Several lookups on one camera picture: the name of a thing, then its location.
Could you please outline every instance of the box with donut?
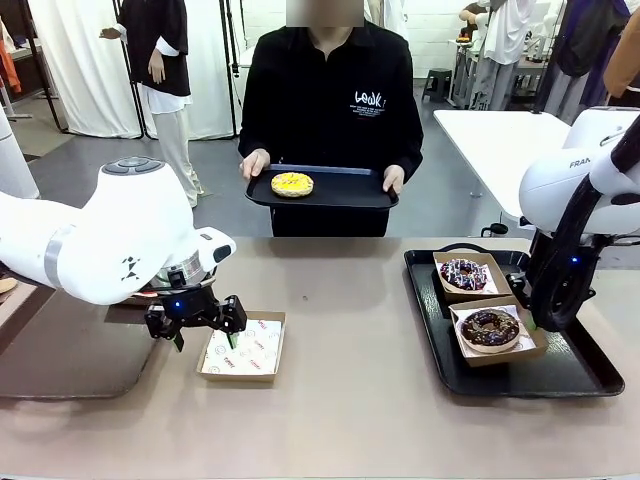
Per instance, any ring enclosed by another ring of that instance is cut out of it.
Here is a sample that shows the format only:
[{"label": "box with donut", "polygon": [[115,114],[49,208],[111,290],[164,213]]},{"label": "box with donut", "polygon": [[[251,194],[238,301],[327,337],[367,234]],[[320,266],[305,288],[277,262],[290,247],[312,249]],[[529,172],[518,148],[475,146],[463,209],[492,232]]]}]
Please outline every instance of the box with donut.
[{"label": "box with donut", "polygon": [[516,297],[458,303],[449,307],[462,356],[471,367],[542,356],[549,343]]},{"label": "box with donut", "polygon": [[280,367],[286,315],[246,312],[247,328],[232,349],[226,334],[213,331],[196,371],[211,381],[273,382]]},{"label": "box with donut", "polygon": [[445,299],[449,302],[468,302],[513,294],[500,267],[489,253],[434,252],[433,258]]}]

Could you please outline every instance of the black tray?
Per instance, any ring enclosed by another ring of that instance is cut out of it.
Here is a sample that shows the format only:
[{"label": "black tray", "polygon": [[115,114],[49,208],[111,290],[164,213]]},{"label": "black tray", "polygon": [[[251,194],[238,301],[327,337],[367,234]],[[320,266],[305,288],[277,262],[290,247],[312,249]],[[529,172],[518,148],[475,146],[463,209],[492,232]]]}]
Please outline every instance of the black tray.
[{"label": "black tray", "polygon": [[[526,269],[522,252],[488,251],[477,245],[459,248],[490,253],[505,274]],[[562,333],[549,333],[549,349],[540,358],[512,364],[471,368],[456,338],[448,304],[434,265],[433,250],[404,254],[427,336],[442,382],[456,394],[525,398],[612,397],[624,390],[624,380],[579,321]]]},{"label": "black tray", "polygon": [[[273,193],[271,180],[283,172],[309,175],[314,182],[311,195],[283,198]],[[247,198],[267,207],[336,207],[384,211],[398,204],[398,196],[382,190],[382,177],[373,170],[284,164],[271,165],[251,180]]]}]

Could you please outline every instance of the robot logo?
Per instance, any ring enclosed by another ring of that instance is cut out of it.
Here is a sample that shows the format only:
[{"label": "robot logo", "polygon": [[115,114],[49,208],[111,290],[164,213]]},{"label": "robot logo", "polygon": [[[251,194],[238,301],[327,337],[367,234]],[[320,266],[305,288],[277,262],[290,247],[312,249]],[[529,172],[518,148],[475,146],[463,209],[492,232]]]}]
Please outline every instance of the robot logo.
[{"label": "robot logo", "polygon": [[133,257],[127,257],[122,261],[123,265],[125,263],[128,264],[128,272],[127,272],[127,275],[121,278],[121,281],[124,282],[128,278],[135,278],[136,280],[140,280],[140,277],[138,277],[138,274],[133,271],[134,267],[138,264],[139,261],[140,261],[139,258],[137,260],[134,260]]}]

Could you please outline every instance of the black jacket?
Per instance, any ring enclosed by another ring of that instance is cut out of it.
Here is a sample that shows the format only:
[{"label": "black jacket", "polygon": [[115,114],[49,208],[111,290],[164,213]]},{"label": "black jacket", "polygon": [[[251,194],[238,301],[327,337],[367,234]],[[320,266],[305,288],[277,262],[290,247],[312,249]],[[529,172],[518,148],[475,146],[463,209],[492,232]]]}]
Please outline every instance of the black jacket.
[{"label": "black jacket", "polygon": [[407,42],[371,23],[355,28],[328,60],[307,29],[284,27],[256,46],[245,95],[240,153],[264,148],[272,163],[400,165],[422,162]]},{"label": "black jacket", "polygon": [[[127,50],[135,82],[178,97],[191,95],[184,0],[124,0],[118,23],[127,29]],[[149,74],[149,60],[160,37],[180,54],[163,57],[166,80],[158,85]]]}]

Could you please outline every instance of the person holding tray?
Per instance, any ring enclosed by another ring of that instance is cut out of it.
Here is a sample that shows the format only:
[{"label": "person holding tray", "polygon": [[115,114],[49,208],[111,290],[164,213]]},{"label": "person holding tray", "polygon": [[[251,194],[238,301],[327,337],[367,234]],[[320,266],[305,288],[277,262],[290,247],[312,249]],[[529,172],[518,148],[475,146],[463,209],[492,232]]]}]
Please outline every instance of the person holding tray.
[{"label": "person holding tray", "polygon": [[[263,36],[239,151],[247,181],[271,163],[366,168],[399,194],[422,162],[408,43],[364,20],[362,0],[306,0]],[[274,208],[274,236],[382,237],[389,212]]]}]

